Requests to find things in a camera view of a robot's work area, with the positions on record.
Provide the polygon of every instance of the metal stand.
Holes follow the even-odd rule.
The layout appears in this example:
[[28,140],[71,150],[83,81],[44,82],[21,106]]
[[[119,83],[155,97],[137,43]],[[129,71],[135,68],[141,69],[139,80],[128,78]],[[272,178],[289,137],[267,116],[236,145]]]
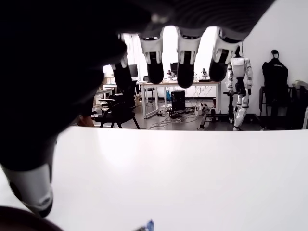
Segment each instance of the metal stand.
[[[234,114],[233,114],[233,96],[228,92],[224,92],[224,94],[229,96],[229,106],[228,106],[228,114],[216,114],[215,110],[211,110],[209,114],[204,114],[201,120],[200,126],[198,130],[204,130],[204,124],[206,122],[206,118],[210,118],[207,122],[234,122]],[[257,122],[261,126],[261,130],[264,130],[265,126],[262,123],[261,119],[256,114],[246,114],[244,122]]]

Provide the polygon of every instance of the humanoid robot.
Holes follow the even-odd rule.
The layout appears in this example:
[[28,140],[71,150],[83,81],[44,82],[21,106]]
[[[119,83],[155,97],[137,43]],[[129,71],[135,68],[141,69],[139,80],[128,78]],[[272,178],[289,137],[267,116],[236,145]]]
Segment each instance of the humanoid robot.
[[[251,95],[252,87],[252,68],[250,60],[240,56],[240,47],[235,52],[235,57],[231,58],[228,64],[228,79],[226,81],[229,94],[233,95],[233,78],[237,79],[235,84],[235,90],[238,93],[237,105],[234,107],[234,128],[233,131],[239,131],[240,126],[247,114],[249,107],[249,95]],[[244,84],[244,77],[247,77],[247,83]]]
[[[20,96],[12,92],[17,86],[27,89],[23,97],[28,102],[22,116],[9,113],[10,121],[22,120],[22,128],[15,122],[4,122],[1,127],[6,139],[1,147],[0,164],[15,196],[42,217],[50,213],[53,151],[58,134],[74,121],[84,101],[96,92],[103,81],[104,65],[113,65],[119,86],[125,89],[130,85],[125,58],[127,47],[118,34],[139,34],[149,80],[157,84],[164,77],[162,31],[165,26],[176,26],[178,84],[188,88],[193,82],[201,36],[208,26],[219,26],[209,75],[213,81],[220,82],[239,43],[273,2],[89,0],[53,2],[40,10],[37,1],[5,5],[6,20],[1,24],[0,33],[0,71],[4,86],[1,105],[5,112],[15,111],[12,102],[20,101]],[[243,78],[247,62],[240,59],[241,65],[231,61],[230,72]],[[45,86],[52,91],[46,94]],[[236,127],[239,127],[250,92],[240,80],[236,88],[242,93],[241,106],[236,109]],[[74,89],[74,96],[69,89]],[[46,102],[48,113],[37,116],[37,111],[46,111]],[[2,113],[2,121],[8,121],[7,115]]]

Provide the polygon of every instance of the hanging jacket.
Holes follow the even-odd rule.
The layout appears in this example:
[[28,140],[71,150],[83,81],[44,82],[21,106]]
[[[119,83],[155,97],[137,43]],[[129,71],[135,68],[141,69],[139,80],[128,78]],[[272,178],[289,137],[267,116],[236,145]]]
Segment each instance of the hanging jacket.
[[262,65],[264,75],[265,97],[269,104],[284,104],[288,95],[288,68],[278,58],[273,58]]

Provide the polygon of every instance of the desk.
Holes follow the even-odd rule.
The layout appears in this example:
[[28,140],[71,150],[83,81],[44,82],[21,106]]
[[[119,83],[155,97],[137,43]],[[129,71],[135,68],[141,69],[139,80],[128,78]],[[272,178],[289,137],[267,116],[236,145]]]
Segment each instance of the desk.
[[[157,88],[163,87],[164,88],[164,100],[165,100],[165,108],[167,107],[167,100],[166,100],[166,87],[178,87],[177,81],[169,81],[165,83],[141,83],[141,92],[142,92],[142,111],[143,111],[143,118],[146,119],[150,116],[153,116],[158,111],[158,94],[157,94]],[[221,111],[221,87],[220,82],[193,82],[192,86],[216,86],[216,113],[220,113]],[[155,110],[151,111],[149,113],[146,113],[145,108],[145,100],[143,99],[145,96],[146,88],[155,88],[154,94],[155,94]]]
[[95,95],[104,94],[104,98],[105,98],[106,94],[111,94],[113,89],[114,89],[114,88],[104,88],[104,89],[100,89],[100,90],[97,90],[97,92],[95,93]]
[[[137,81],[136,84],[141,84],[141,83],[147,83],[148,81]],[[117,84],[104,84],[103,85],[104,88],[115,88],[115,93],[117,94]]]
[[[64,231],[133,231],[150,219],[156,231],[306,231],[307,137],[70,127],[56,146],[47,219]],[[0,205],[27,210],[2,171]]]

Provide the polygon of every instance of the black computer case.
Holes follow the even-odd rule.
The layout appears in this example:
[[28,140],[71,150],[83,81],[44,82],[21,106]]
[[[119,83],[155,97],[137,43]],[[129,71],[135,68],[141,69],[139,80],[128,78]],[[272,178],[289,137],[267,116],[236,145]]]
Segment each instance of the black computer case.
[[185,110],[185,91],[177,90],[171,92],[172,109],[174,111]]

